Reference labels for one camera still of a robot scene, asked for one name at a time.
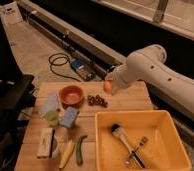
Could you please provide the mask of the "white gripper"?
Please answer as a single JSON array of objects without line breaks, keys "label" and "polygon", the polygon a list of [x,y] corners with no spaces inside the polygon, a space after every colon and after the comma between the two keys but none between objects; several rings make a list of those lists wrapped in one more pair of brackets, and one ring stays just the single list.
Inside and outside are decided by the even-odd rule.
[{"label": "white gripper", "polygon": [[119,90],[130,87],[137,78],[125,64],[122,64],[116,67],[112,72],[108,73],[104,82],[106,80],[112,82],[112,92],[109,94],[115,95]]}]

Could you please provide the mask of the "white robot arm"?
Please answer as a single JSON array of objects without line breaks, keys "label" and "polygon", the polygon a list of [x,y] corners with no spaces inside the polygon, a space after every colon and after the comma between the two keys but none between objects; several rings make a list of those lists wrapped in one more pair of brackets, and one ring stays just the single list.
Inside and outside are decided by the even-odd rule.
[{"label": "white robot arm", "polygon": [[104,90],[114,95],[143,80],[158,97],[194,121],[194,80],[167,67],[166,59],[166,50],[158,44],[136,50],[106,76]]}]

